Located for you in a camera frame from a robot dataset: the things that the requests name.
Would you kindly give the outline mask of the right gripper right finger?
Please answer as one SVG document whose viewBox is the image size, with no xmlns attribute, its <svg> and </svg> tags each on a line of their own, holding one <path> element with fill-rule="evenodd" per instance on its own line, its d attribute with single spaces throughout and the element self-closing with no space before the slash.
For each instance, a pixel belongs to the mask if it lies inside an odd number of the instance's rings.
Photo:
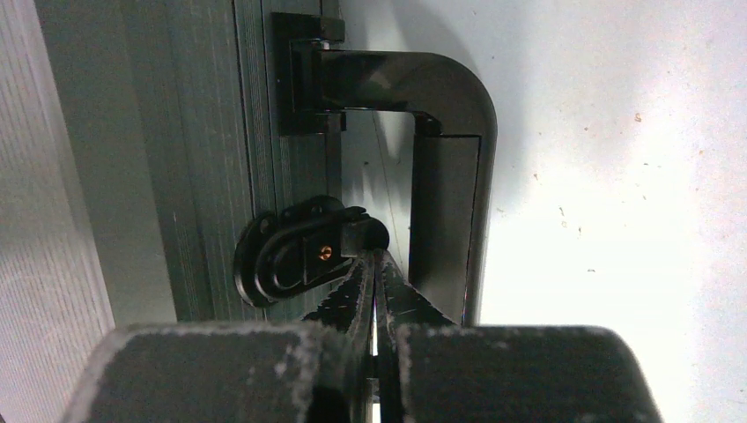
<svg viewBox="0 0 747 423">
<path fill-rule="evenodd" d="M 639 363 L 597 326 L 461 326 L 376 254 L 385 422 L 658 422 Z"/>
</svg>

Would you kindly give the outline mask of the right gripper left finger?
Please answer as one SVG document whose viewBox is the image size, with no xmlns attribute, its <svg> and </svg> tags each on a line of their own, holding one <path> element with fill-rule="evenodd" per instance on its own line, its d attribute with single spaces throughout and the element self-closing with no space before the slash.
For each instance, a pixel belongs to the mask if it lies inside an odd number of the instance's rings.
<svg viewBox="0 0 747 423">
<path fill-rule="evenodd" d="M 133 325 L 94 349 L 65 422 L 367 422 L 374 254 L 290 323 Z"/>
</svg>

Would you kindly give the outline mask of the black poker case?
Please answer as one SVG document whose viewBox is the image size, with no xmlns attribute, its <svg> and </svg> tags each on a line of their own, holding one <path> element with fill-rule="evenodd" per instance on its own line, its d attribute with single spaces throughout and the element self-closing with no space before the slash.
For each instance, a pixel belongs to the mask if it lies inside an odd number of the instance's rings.
<svg viewBox="0 0 747 423">
<path fill-rule="evenodd" d="M 244 225 L 350 180 L 363 136 L 284 137 L 276 12 L 346 22 L 372 49 L 376 2 L 1 4 L 1 419 L 54 422 L 91 350 L 135 323 L 287 322 L 239 297 Z"/>
</svg>

